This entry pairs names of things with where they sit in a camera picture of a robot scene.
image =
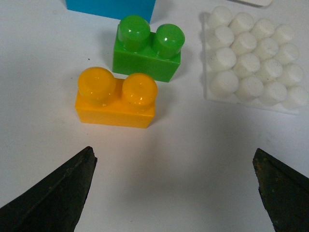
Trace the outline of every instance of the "lego stud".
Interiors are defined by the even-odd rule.
[[[228,8],[224,6],[217,6],[209,15],[207,24],[212,29],[218,26],[228,26],[232,21],[232,18],[232,12]]]
[[[229,27],[233,31],[234,35],[238,35],[245,31],[250,31],[254,26],[253,17],[245,12],[238,13],[232,22],[229,24]]]
[[[304,70],[297,64],[291,63],[283,67],[283,72],[277,81],[286,87],[292,87],[304,78]]]
[[[295,31],[290,25],[280,24],[277,26],[271,38],[276,40],[279,45],[282,45],[290,42],[294,38],[294,35]]]
[[[229,47],[221,47],[209,58],[208,64],[215,72],[225,71],[236,64],[236,55]]]
[[[184,40],[183,31],[178,26],[163,24],[155,33],[153,50],[158,56],[170,59],[180,53]]]
[[[227,26],[217,27],[213,35],[209,38],[208,44],[212,49],[219,47],[229,47],[234,41],[234,34]]]
[[[154,104],[157,93],[158,88],[152,77],[134,73],[124,80],[122,102],[138,111],[143,111]]]
[[[266,83],[281,76],[282,71],[282,65],[276,59],[270,58],[261,63],[261,68],[255,75],[260,78],[263,83]]]
[[[272,38],[263,38],[257,45],[253,53],[260,58],[265,60],[273,58],[279,51],[278,43]]]
[[[148,45],[150,26],[138,15],[124,17],[118,26],[118,39],[124,44],[124,49],[137,52]]]
[[[253,75],[256,71],[260,69],[260,60],[259,58],[252,54],[246,53],[241,55],[233,68],[233,71],[238,76],[239,79],[242,79],[247,76]]]
[[[250,32],[240,33],[230,48],[235,52],[236,56],[252,52],[257,46],[256,38]]]
[[[284,101],[286,95],[287,90],[282,83],[278,81],[271,81],[264,85],[264,92],[263,95],[259,97],[259,100],[266,106],[273,106]]]
[[[308,92],[301,86],[288,88],[286,99],[282,102],[284,108],[295,110],[307,105],[309,100]]]
[[[272,36],[274,32],[274,23],[266,18],[259,19],[251,30],[251,33],[256,37],[257,41]]]
[[[279,47],[278,53],[274,56],[282,65],[287,65],[299,57],[298,48],[292,43],[285,43]]]
[[[105,68],[91,67],[78,78],[78,92],[88,102],[105,106],[111,100],[116,88],[116,79]]]
[[[263,94],[264,86],[256,76],[248,76],[239,82],[239,88],[235,92],[238,99],[251,102]]]
[[[212,93],[220,98],[227,98],[233,94],[239,87],[238,78],[231,71],[223,71],[217,73],[211,81]]]

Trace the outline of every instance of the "green stud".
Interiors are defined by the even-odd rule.
[[[183,44],[183,31],[174,24],[163,24],[156,31],[153,50],[158,56],[170,59],[180,53]]]
[[[137,52],[149,43],[150,26],[138,15],[129,15],[120,21],[118,39],[124,44],[124,49]]]

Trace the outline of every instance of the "yellow stud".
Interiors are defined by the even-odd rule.
[[[78,78],[78,91],[87,101],[105,106],[109,103],[116,88],[116,79],[105,68],[91,67]]]
[[[158,88],[155,81],[143,73],[127,77],[122,86],[122,101],[136,110],[146,110],[155,102]]]

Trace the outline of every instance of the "toy block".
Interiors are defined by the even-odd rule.
[[[218,6],[205,15],[207,100],[299,114],[309,102],[294,29]]]
[[[150,22],[155,0],[66,0],[67,9],[122,19],[128,15],[139,15]]]
[[[169,82],[180,65],[184,40],[174,24],[163,24],[154,33],[143,18],[129,15],[118,25],[112,71],[145,73],[156,81]]]
[[[124,80],[91,67],[79,76],[75,109],[83,123],[146,128],[155,116],[156,96],[157,85],[146,74]]]

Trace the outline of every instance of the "white foam nub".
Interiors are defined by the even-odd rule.
[[[238,35],[239,33],[244,31],[250,31],[253,26],[254,19],[250,14],[245,12],[238,13],[229,25],[234,35]]]
[[[264,85],[264,92],[259,100],[266,106],[273,106],[279,102],[284,101],[287,95],[286,87],[278,82],[271,81]]]
[[[280,24],[277,26],[271,38],[276,40],[279,45],[282,45],[290,42],[294,38],[294,35],[295,31],[290,25]]]
[[[292,87],[304,78],[304,70],[297,64],[291,63],[283,67],[283,72],[277,81],[286,87]]]
[[[282,65],[287,65],[299,57],[298,48],[292,43],[285,43],[279,47],[278,53],[274,56]]]
[[[256,72],[256,76],[260,78],[263,83],[274,80],[282,75],[282,65],[273,58],[262,61],[260,70]]]
[[[229,47],[234,41],[234,34],[227,26],[216,27],[213,35],[208,40],[208,45],[212,49],[219,47]]]
[[[242,79],[244,77],[253,75],[259,69],[259,58],[252,53],[246,53],[238,57],[233,71],[240,79]]]
[[[242,32],[236,36],[230,48],[235,52],[236,56],[240,56],[253,51],[256,46],[256,38],[250,32]]]
[[[232,49],[221,47],[210,57],[208,64],[215,72],[228,70],[236,64],[236,55]]]
[[[266,18],[259,19],[251,30],[251,33],[256,37],[257,41],[272,36],[274,32],[275,25]]]
[[[258,43],[253,53],[261,60],[269,59],[274,57],[279,51],[278,43],[271,38],[263,38]]]
[[[228,8],[224,6],[217,6],[209,15],[207,24],[212,29],[218,26],[228,26],[232,18],[232,12]]]
[[[304,88],[293,86],[288,88],[286,99],[282,102],[282,105],[288,110],[295,110],[307,105],[308,100],[309,94]]]
[[[248,76],[239,82],[239,88],[235,92],[242,101],[251,102],[263,94],[263,83],[256,76]]]
[[[231,71],[223,71],[217,73],[211,81],[212,93],[220,98],[227,98],[233,94],[239,87],[238,78]]]

